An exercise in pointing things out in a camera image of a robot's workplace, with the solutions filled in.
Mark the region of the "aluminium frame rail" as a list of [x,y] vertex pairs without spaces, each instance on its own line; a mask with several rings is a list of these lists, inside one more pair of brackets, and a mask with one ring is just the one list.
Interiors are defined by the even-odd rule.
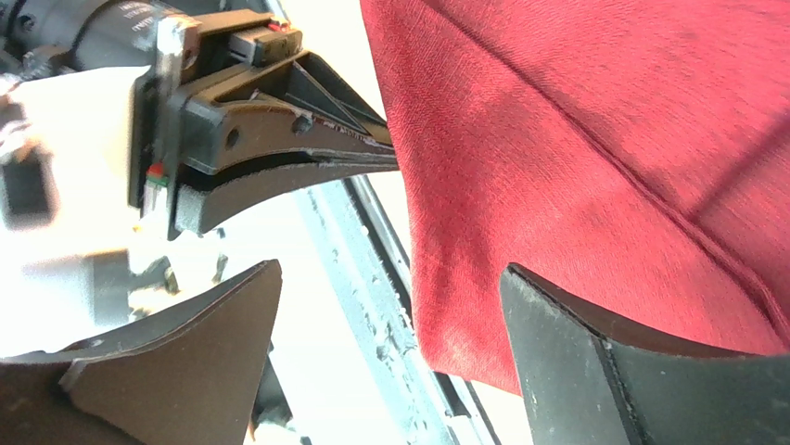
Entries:
[[495,444],[472,386],[426,364],[409,260],[369,179],[267,204],[283,294],[271,360],[312,444]]

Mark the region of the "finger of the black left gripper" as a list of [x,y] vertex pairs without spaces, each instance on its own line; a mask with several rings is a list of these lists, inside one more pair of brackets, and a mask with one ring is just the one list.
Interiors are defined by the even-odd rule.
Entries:
[[237,64],[180,89],[182,162],[215,175],[254,159],[395,163],[386,121],[322,58]]
[[169,156],[169,239],[182,232],[204,235],[231,217],[272,197],[372,172],[399,169],[392,151],[289,150],[270,153],[214,174]]

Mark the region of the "dark red cloth napkin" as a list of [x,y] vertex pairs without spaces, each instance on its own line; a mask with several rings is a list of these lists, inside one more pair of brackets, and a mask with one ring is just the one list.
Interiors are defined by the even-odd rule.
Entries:
[[437,371],[518,393],[518,263],[678,337],[789,349],[785,1],[364,1]]

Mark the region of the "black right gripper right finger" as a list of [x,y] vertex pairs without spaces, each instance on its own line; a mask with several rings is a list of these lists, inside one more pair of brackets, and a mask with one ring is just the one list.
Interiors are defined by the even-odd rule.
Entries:
[[536,444],[785,444],[789,359],[667,334],[512,263],[500,294]]

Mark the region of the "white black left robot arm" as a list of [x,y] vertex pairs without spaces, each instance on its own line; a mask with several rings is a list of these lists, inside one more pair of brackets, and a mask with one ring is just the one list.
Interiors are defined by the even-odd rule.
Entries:
[[262,1],[5,1],[26,80],[142,66],[121,193],[172,240],[266,199],[398,167],[384,119]]

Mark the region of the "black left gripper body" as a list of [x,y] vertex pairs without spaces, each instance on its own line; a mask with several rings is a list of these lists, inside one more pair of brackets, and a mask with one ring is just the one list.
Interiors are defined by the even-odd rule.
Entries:
[[285,19],[249,9],[198,17],[165,10],[156,25],[154,67],[136,84],[129,200],[171,241],[169,156],[181,156],[181,87],[237,64],[266,68],[294,57],[302,36]]

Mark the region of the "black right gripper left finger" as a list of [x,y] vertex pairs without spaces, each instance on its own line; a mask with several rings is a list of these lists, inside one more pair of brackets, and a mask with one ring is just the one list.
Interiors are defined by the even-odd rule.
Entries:
[[1,361],[5,444],[240,444],[282,288],[260,262],[196,297],[55,352]]

